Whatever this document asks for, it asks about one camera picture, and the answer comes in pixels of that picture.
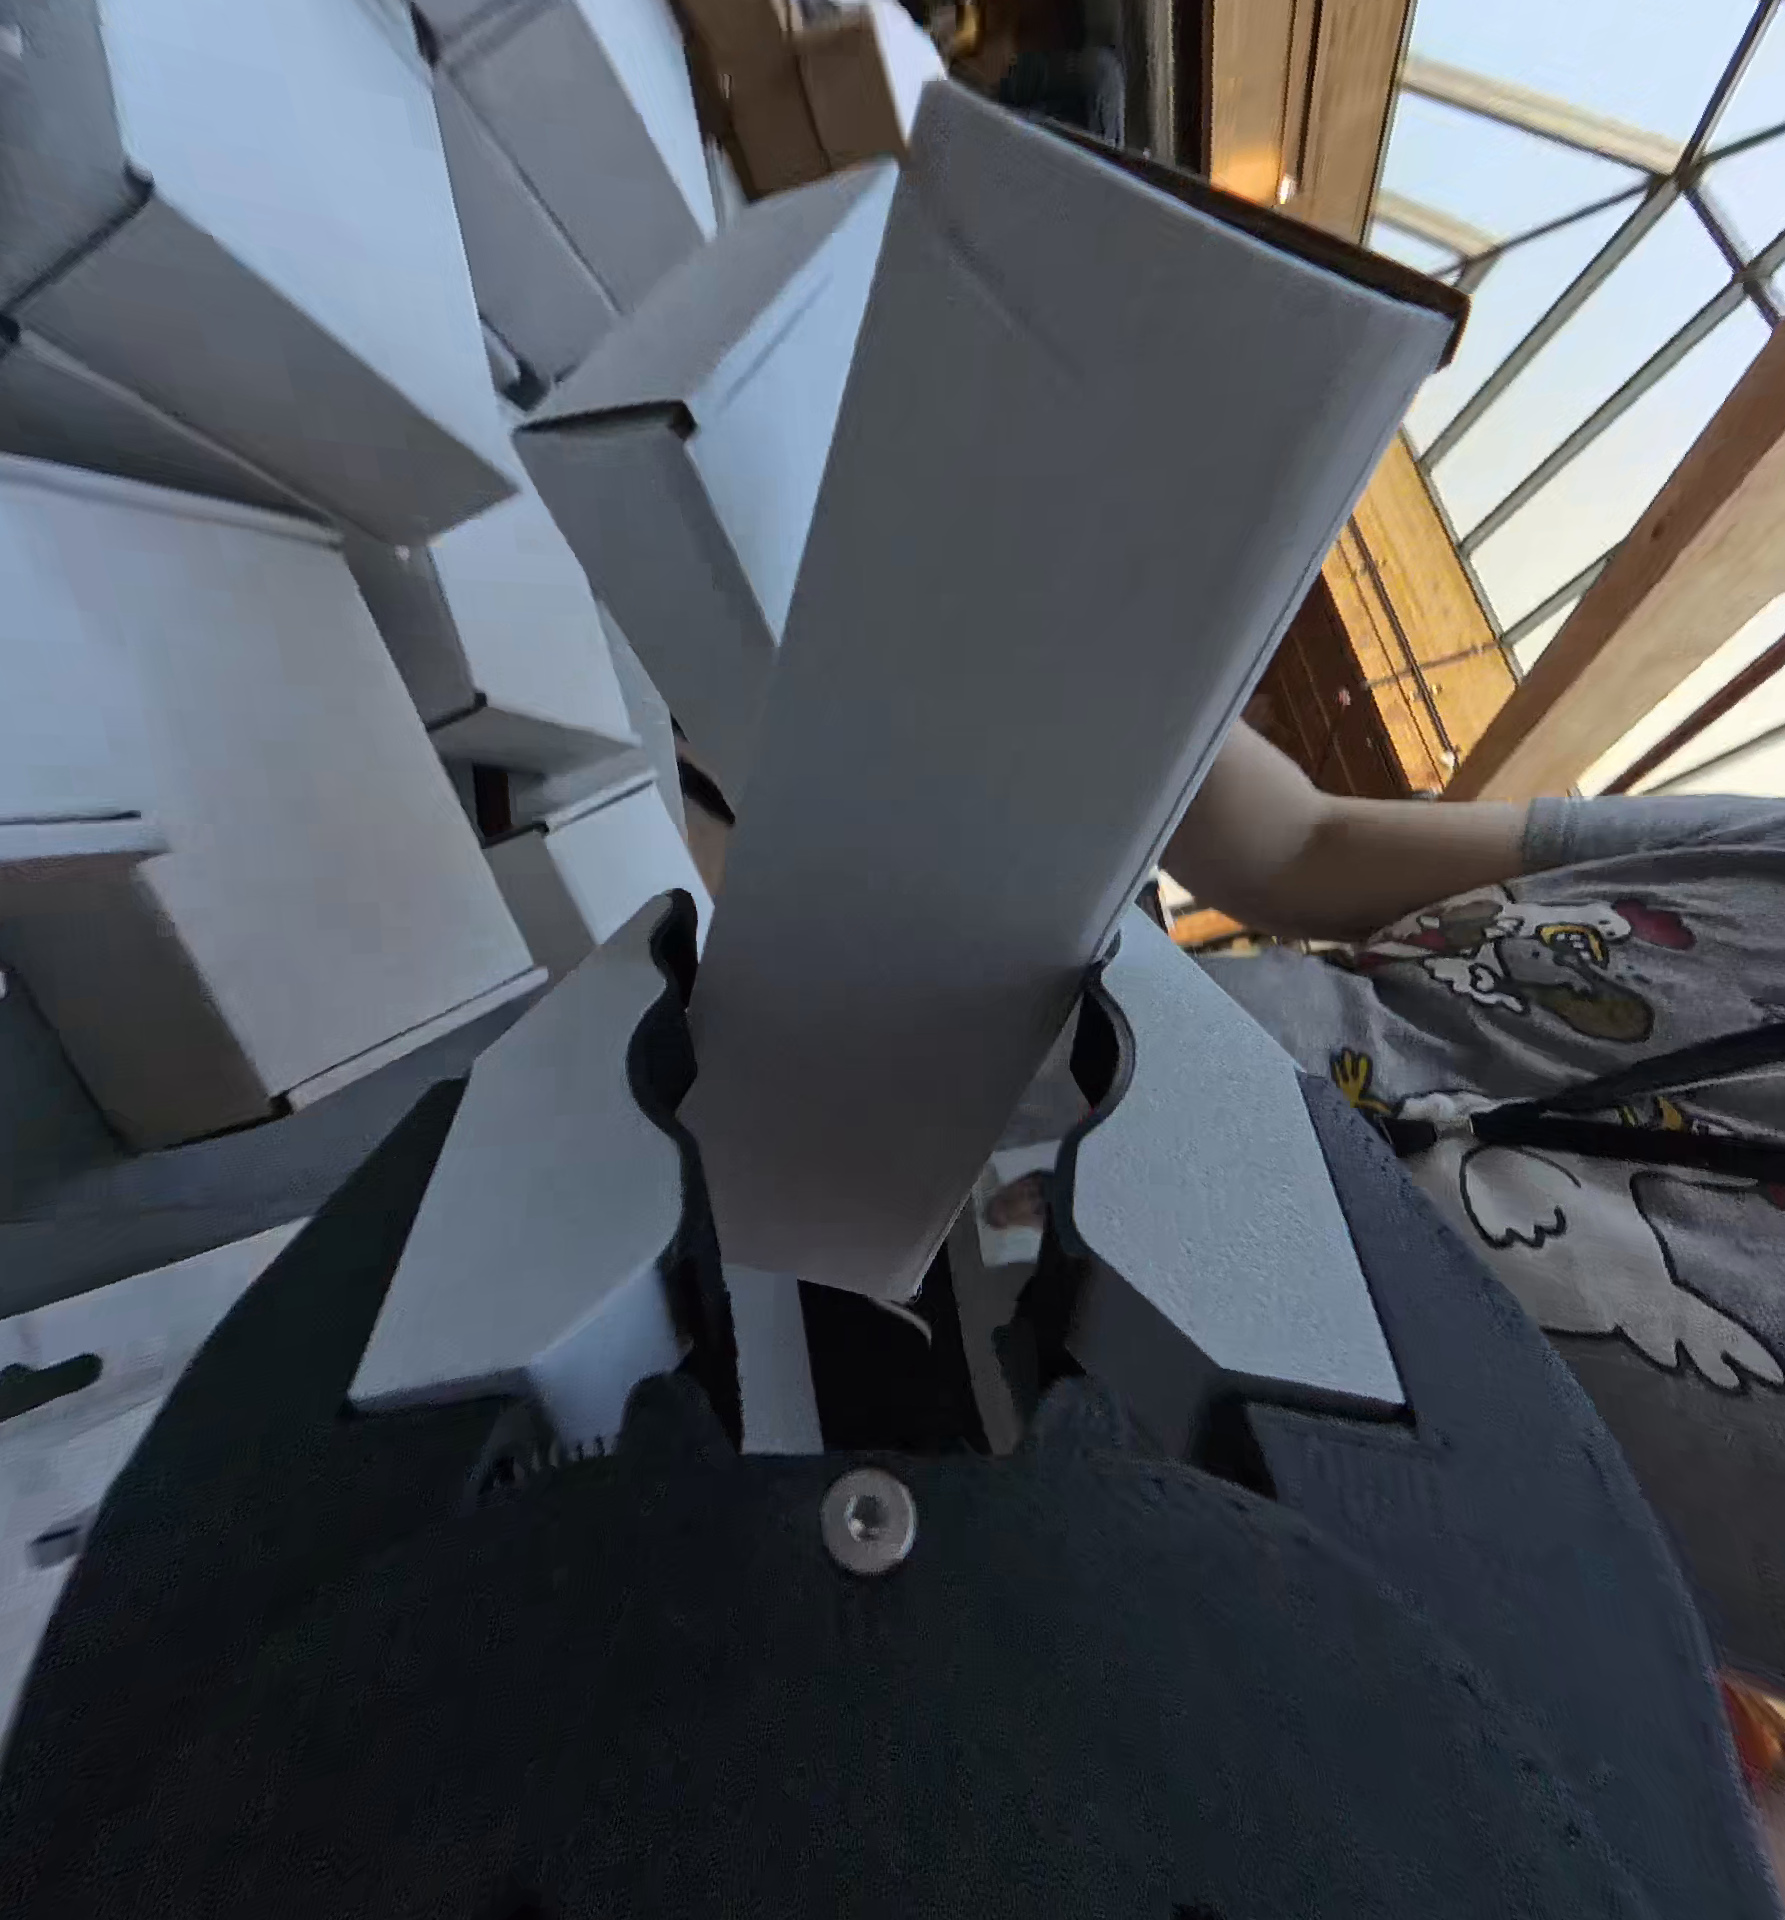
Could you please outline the white cardboard box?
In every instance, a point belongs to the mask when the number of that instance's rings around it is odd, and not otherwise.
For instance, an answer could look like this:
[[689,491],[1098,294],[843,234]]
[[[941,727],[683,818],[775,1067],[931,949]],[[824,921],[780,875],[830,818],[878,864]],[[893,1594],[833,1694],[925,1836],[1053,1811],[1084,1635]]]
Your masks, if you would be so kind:
[[724,1255],[921,1287],[1468,311],[927,85],[692,996]]

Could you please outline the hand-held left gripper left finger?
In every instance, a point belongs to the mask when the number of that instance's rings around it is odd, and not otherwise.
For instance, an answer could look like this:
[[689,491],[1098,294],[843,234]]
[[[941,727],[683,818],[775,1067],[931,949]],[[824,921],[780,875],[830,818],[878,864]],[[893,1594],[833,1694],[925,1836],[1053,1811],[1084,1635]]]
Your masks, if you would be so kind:
[[696,899],[651,899],[473,1065],[353,1377],[361,1409],[511,1398],[575,1456],[689,1371],[743,1441],[737,1331],[682,1121]]

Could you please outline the wooden beam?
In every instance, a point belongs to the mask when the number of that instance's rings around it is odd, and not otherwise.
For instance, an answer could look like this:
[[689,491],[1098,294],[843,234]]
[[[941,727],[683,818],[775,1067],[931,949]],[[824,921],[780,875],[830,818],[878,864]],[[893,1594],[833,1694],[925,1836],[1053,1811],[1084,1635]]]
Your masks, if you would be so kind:
[[1453,777],[1570,790],[1785,591],[1785,319]]

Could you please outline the pile of white boxes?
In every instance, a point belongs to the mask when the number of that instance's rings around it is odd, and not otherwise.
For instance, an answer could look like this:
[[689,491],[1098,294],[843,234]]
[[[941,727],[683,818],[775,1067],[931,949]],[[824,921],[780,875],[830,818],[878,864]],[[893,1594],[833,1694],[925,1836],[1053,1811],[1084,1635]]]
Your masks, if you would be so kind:
[[543,981],[351,567],[526,501],[407,3],[0,3],[0,1318]]

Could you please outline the skylight window frame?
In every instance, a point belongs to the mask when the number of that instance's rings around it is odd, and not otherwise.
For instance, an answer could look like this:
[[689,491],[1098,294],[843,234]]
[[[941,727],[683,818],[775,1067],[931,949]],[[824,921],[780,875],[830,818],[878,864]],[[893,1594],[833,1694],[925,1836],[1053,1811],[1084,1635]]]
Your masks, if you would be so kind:
[[[1785,319],[1785,3],[1420,3],[1371,234],[1471,298],[1407,437],[1516,691]],[[1723,775],[1785,785],[1785,591],[1570,790]]]

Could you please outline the brown cardboard box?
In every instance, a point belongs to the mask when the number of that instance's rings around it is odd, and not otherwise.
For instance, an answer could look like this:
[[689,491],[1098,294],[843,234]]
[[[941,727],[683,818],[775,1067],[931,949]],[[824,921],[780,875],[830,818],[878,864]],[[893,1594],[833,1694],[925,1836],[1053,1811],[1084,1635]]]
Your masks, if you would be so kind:
[[895,2],[674,2],[705,130],[749,202],[906,157],[948,71]]

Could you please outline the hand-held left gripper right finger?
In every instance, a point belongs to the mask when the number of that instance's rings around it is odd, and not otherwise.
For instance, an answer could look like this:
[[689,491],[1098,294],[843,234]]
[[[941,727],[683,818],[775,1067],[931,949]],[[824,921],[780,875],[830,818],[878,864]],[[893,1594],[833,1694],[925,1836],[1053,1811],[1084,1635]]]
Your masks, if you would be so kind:
[[1050,1327],[1138,1419],[1407,1409],[1293,1061],[1130,910],[1087,983],[1060,1147]]

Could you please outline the person's right forearm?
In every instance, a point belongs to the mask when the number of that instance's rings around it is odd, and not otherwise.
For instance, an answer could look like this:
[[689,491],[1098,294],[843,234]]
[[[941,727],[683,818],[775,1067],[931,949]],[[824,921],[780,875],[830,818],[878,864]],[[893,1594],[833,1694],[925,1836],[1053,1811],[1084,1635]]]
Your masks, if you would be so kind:
[[1531,803],[1338,798],[1234,724],[1160,869],[1245,930],[1360,942],[1528,869]]

